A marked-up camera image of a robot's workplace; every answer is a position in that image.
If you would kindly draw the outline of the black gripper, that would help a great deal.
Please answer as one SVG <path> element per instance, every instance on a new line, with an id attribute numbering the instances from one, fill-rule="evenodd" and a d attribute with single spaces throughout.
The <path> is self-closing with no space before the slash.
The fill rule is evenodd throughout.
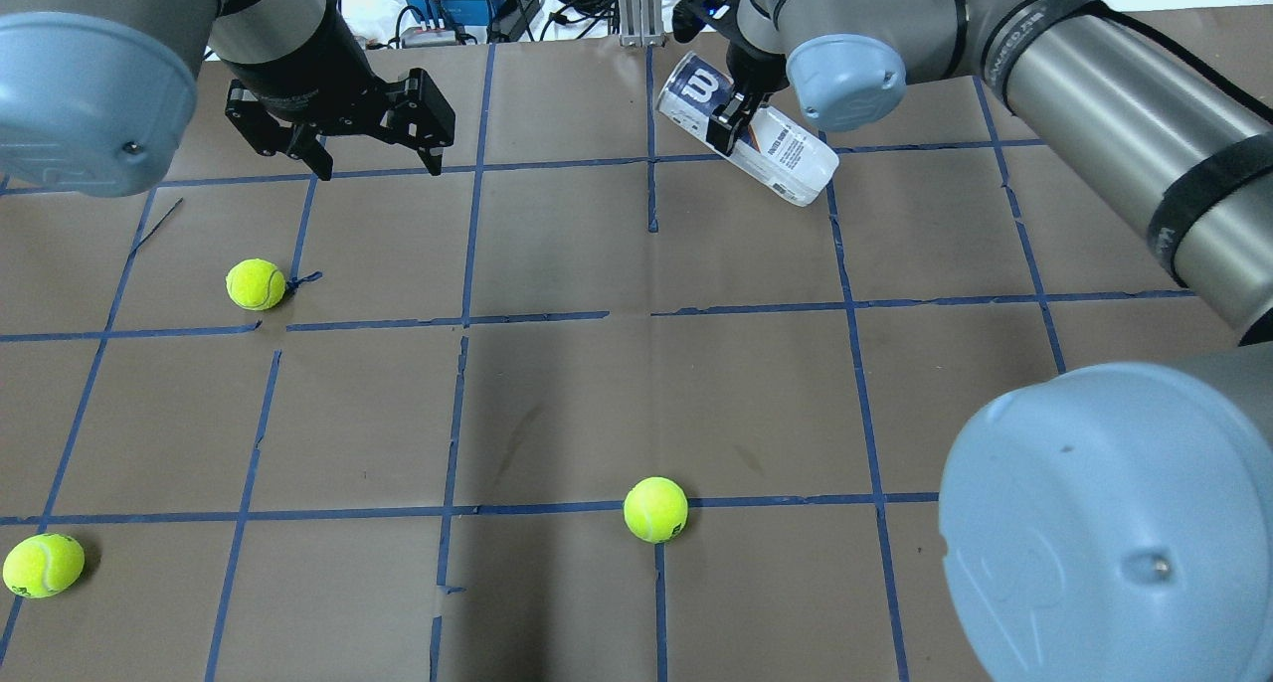
<path id="1" fill-rule="evenodd" d="M 737 17 L 741 0 L 680 0 L 673 4 L 672 36 L 677 43 L 690 43 L 703 31 L 712 29 L 731 42 L 741 38 Z M 722 157 L 731 157 L 738 137 L 746 132 L 757 111 L 768 106 L 769 93 L 732 85 L 726 101 L 712 109 L 707 121 L 707 143 Z"/>

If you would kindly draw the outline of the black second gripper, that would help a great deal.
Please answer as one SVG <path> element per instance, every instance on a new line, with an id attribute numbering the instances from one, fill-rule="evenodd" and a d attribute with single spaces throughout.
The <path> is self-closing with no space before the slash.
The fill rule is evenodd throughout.
<path id="1" fill-rule="evenodd" d="M 258 155 L 279 153 L 303 162 L 321 182 L 330 182 L 334 158 L 327 137 L 367 135 L 418 151 L 429 176 L 440 176 L 443 153 L 454 146 L 454 108 L 423 67 L 410 67 L 395 83 L 373 76 L 350 94 L 302 94 L 272 98 L 232 80 L 227 120 Z"/>

